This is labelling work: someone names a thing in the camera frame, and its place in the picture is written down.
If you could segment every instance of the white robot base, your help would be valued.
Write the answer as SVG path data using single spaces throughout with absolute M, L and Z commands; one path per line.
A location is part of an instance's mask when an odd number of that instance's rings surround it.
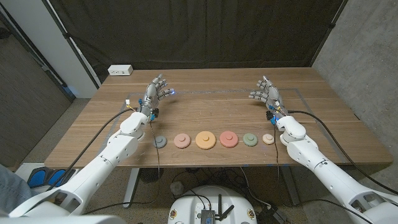
M 170 209 L 168 224 L 189 223 L 255 224 L 257 219 L 253 206 L 242 195 L 226 187 L 204 185 L 183 194 Z

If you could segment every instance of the white outlet box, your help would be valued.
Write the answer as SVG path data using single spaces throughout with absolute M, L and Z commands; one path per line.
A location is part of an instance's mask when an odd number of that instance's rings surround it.
M 111 65 L 108 68 L 110 75 L 131 75 L 132 66 L 131 65 Z

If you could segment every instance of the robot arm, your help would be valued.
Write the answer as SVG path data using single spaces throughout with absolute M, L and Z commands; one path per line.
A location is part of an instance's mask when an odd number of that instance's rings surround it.
M 93 194 L 112 170 L 135 153 L 139 141 L 145 135 L 142 129 L 154 119 L 153 110 L 159 101 L 174 93 L 173 89 L 161 90 L 167 85 L 166 80 L 161 78 L 162 74 L 148 85 L 138 111 L 121 123 L 120 130 L 110 137 L 105 149 L 74 178 L 56 189 L 26 200 L 9 216 L 56 217 L 82 214 Z
M 311 170 L 344 207 L 371 223 L 396 223 L 398 197 L 361 185 L 323 155 L 316 142 L 307 136 L 304 126 L 289 116 L 276 87 L 267 77 L 263 78 L 257 84 L 263 91 L 254 91 L 249 97 L 265 102 L 272 111 L 271 119 L 283 131 L 280 141 L 287 146 L 289 156 Z M 350 212 L 348 215 L 355 223 L 367 223 Z

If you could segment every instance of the small disc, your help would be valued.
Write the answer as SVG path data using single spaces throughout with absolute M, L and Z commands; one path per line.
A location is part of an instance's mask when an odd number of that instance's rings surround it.
M 211 149 L 216 144 L 216 136 L 209 131 L 202 131 L 198 133 L 195 141 L 199 148 Z
M 257 144 L 257 137 L 251 133 L 246 133 L 243 136 L 243 142 L 247 145 L 247 146 L 255 146 Z
M 266 144 L 272 144 L 274 143 L 274 137 L 270 134 L 265 134 L 262 136 L 262 141 Z
M 177 148 L 183 149 L 189 146 L 191 138 L 189 135 L 181 133 L 174 137 L 174 144 Z
M 154 140 L 154 146 L 158 149 L 163 148 L 167 144 L 167 139 L 164 136 L 157 136 Z
M 220 142 L 225 147 L 235 147 L 238 141 L 238 136 L 232 131 L 224 131 L 220 135 Z

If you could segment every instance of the person's leg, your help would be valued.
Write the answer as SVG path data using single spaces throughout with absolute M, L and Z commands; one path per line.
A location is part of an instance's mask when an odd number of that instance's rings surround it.
M 22 178 L 0 164 L 0 210 L 10 213 L 37 194 Z

